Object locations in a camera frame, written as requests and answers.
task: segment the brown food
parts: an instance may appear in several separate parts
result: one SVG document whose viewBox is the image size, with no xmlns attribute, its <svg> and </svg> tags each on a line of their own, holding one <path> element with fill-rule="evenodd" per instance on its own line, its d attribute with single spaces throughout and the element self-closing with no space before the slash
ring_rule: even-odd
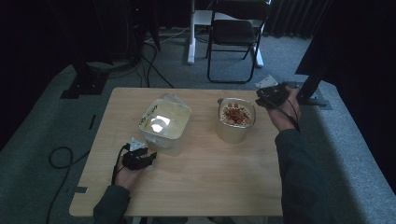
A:
<svg viewBox="0 0 396 224">
<path fill-rule="evenodd" d="M 228 106 L 224 107 L 223 113 L 225 123 L 240 126 L 251 125 L 252 123 L 248 111 L 238 104 L 228 103 Z"/>
</svg>

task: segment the tabletop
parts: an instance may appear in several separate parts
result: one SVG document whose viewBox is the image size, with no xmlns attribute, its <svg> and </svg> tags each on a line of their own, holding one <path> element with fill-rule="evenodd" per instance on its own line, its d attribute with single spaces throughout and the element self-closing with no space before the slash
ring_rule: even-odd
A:
<svg viewBox="0 0 396 224">
<path fill-rule="evenodd" d="M 179 96 L 190 108 L 189 123 L 174 147 L 157 148 L 157 159 L 131 192 L 125 216 L 282 216 L 276 154 L 277 129 L 265 108 L 256 107 L 256 123 L 238 144 L 216 134 L 218 99 L 252 102 L 255 91 L 116 88 L 109 99 L 69 212 L 92 216 L 110 184 L 120 148 L 131 138 L 145 141 L 138 123 L 163 94 Z"/>
</svg>

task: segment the black device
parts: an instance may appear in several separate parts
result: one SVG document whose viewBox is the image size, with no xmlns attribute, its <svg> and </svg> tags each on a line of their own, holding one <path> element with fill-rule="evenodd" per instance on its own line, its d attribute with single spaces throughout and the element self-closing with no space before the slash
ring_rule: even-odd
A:
<svg viewBox="0 0 396 224">
<path fill-rule="evenodd" d="M 157 158 L 157 152 L 151 153 L 147 157 L 142 157 L 148 153 L 148 150 L 147 147 L 143 147 L 125 153 L 122 158 L 122 165 L 130 170 L 140 170 L 150 166 L 155 158 Z"/>
<path fill-rule="evenodd" d="M 288 100 L 291 107 L 293 107 L 297 120 L 286 113 L 283 109 L 279 108 L 289 97 L 289 92 L 286 90 L 286 86 L 288 86 L 288 83 L 282 82 L 281 84 L 278 84 L 274 87 L 261 88 L 257 90 L 256 93 L 259 99 L 256 100 L 256 104 L 267 109 L 277 109 L 282 114 L 284 114 L 294 125 L 295 129 L 300 132 L 298 115 L 291 102 Z"/>
<path fill-rule="evenodd" d="M 263 106 L 267 109 L 278 107 L 282 105 L 289 97 L 289 92 L 286 91 L 288 83 L 282 82 L 273 87 L 261 88 L 256 91 L 259 99 L 256 100 L 257 105 Z"/>
<path fill-rule="evenodd" d="M 157 152 L 151 153 L 149 156 L 145 156 L 149 152 L 148 147 L 141 147 L 133 151 L 129 150 L 130 147 L 131 145 L 127 143 L 120 149 L 119 156 L 117 157 L 116 165 L 114 165 L 113 176 L 111 177 L 111 185 L 115 184 L 116 176 L 121 169 L 126 167 L 132 171 L 141 170 L 152 165 L 153 161 L 157 158 Z M 123 154 L 122 156 L 123 167 L 119 169 L 120 156 L 123 150 L 128 150 L 128 152 Z"/>
</svg>

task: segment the sleeve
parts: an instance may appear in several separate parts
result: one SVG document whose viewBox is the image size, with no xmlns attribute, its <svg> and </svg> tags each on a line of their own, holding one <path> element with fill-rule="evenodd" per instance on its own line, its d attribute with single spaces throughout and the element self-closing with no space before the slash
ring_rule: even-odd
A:
<svg viewBox="0 0 396 224">
<path fill-rule="evenodd" d="M 100 202 L 93 208 L 95 224 L 116 224 L 121 221 L 128 207 L 129 190 L 120 186 L 108 186 Z"/>
<path fill-rule="evenodd" d="M 296 130 L 276 137 L 285 224 L 334 223 L 323 176 Z"/>
</svg>

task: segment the person's left hand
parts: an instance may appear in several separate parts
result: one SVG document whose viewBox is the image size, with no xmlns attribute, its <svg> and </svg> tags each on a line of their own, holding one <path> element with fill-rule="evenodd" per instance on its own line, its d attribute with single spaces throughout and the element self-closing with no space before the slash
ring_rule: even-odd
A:
<svg viewBox="0 0 396 224">
<path fill-rule="evenodd" d="M 129 191 L 132 190 L 134 185 L 137 183 L 138 177 L 143 173 L 145 169 L 140 170 L 130 170 L 127 167 L 123 167 L 122 165 L 122 157 L 120 157 L 119 161 L 119 171 L 116 176 L 116 180 L 114 182 L 115 185 L 121 186 Z"/>
</svg>

